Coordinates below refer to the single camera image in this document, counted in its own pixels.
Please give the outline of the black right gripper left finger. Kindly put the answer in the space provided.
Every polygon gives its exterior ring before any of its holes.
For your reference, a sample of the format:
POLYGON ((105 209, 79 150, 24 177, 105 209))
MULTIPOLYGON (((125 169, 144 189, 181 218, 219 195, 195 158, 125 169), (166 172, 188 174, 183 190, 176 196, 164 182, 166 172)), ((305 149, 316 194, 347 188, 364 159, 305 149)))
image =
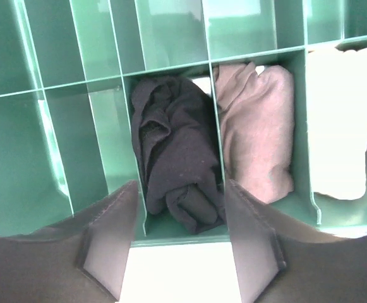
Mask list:
POLYGON ((137 213, 129 181, 72 217, 0 237, 0 302, 117 302, 137 213))

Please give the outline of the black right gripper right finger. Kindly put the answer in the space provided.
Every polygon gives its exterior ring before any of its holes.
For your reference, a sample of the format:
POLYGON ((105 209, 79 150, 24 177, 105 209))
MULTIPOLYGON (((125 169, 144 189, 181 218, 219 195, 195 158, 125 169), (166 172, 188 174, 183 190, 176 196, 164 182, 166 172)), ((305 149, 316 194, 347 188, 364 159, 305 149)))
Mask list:
POLYGON ((367 302, 367 235, 321 232, 231 179, 226 215, 243 302, 367 302))

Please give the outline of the black underwear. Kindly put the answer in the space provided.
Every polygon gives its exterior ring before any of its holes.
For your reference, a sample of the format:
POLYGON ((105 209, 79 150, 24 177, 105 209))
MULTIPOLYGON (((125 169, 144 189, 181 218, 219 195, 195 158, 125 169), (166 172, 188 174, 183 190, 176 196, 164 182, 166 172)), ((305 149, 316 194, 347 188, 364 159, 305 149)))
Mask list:
POLYGON ((182 76, 144 78, 132 94, 131 141, 151 215, 189 233, 226 223, 213 100, 182 76))

